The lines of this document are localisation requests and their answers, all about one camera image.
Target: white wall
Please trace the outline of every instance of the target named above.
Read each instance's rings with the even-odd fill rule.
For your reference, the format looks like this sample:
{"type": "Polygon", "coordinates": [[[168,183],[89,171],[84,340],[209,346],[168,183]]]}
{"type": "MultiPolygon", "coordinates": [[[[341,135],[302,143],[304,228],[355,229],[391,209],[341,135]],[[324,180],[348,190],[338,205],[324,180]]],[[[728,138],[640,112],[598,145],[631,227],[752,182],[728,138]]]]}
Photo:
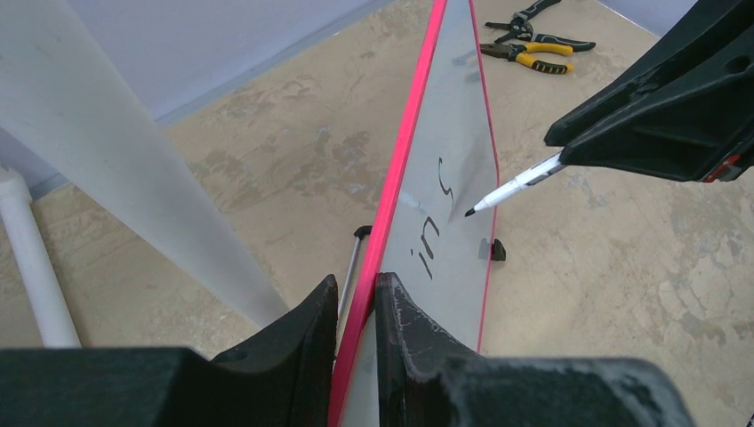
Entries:
{"type": "MultiPolygon", "coordinates": [[[[388,0],[68,2],[153,118],[168,125],[388,0]]],[[[35,196],[65,181],[5,132],[0,161],[35,196]]]]}

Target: yellow pliers handle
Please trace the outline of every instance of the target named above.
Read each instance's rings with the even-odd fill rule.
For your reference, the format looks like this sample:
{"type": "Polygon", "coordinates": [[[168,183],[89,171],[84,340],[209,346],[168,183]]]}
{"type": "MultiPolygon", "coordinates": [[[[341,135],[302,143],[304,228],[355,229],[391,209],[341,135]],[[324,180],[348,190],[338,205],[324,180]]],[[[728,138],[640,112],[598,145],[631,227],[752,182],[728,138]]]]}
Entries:
{"type": "Polygon", "coordinates": [[[525,65],[528,68],[540,71],[546,74],[565,74],[574,69],[572,64],[553,64],[544,60],[538,60],[529,53],[537,52],[549,52],[557,53],[558,55],[569,56],[574,53],[574,49],[571,46],[564,44],[554,43],[537,43],[531,42],[524,44],[524,51],[516,55],[516,62],[525,65]]]}

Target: marker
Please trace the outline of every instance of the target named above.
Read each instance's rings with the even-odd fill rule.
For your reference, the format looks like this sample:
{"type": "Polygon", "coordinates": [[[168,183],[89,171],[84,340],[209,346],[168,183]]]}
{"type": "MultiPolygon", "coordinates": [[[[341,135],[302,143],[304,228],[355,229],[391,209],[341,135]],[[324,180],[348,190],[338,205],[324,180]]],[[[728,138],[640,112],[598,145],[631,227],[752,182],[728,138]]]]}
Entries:
{"type": "Polygon", "coordinates": [[[497,206],[508,197],[513,196],[523,189],[528,189],[534,184],[544,181],[556,172],[562,171],[566,165],[560,163],[560,153],[547,158],[538,165],[526,169],[516,175],[516,178],[506,182],[492,193],[488,194],[479,203],[466,212],[465,216],[471,216],[481,210],[497,206]]]}

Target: black pliers handle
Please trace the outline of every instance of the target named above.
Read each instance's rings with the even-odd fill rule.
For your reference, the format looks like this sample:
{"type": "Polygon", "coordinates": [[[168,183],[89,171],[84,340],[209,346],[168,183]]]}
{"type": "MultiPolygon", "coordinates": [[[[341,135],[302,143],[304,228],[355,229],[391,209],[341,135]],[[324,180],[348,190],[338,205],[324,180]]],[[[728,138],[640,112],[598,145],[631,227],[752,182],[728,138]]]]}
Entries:
{"type": "Polygon", "coordinates": [[[535,33],[532,24],[529,20],[537,16],[544,9],[552,6],[553,4],[560,3],[560,0],[538,0],[531,6],[527,7],[521,12],[513,14],[513,19],[510,24],[503,24],[500,22],[487,22],[485,27],[502,29],[508,31],[505,36],[497,38],[495,43],[504,43],[514,38],[523,40],[525,42],[537,42],[537,43],[554,43],[562,44],[565,46],[571,46],[574,52],[586,52],[594,49],[597,45],[594,42],[583,42],[580,40],[572,40],[570,38],[553,36],[551,34],[539,34],[535,33]]]}

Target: metal rod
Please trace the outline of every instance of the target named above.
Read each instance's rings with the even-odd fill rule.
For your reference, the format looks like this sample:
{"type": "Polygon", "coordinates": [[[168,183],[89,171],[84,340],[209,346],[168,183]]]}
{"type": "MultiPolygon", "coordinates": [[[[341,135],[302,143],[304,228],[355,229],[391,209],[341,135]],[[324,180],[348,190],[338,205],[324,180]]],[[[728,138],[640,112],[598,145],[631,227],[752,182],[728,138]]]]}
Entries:
{"type": "Polygon", "coordinates": [[[351,288],[351,276],[353,270],[356,267],[356,259],[358,258],[358,249],[361,246],[361,238],[356,237],[354,242],[354,250],[351,253],[351,262],[349,263],[349,271],[346,273],[346,279],[343,281],[343,293],[341,294],[341,300],[338,302],[338,319],[343,316],[343,309],[346,307],[346,300],[349,298],[349,291],[351,288]]]}

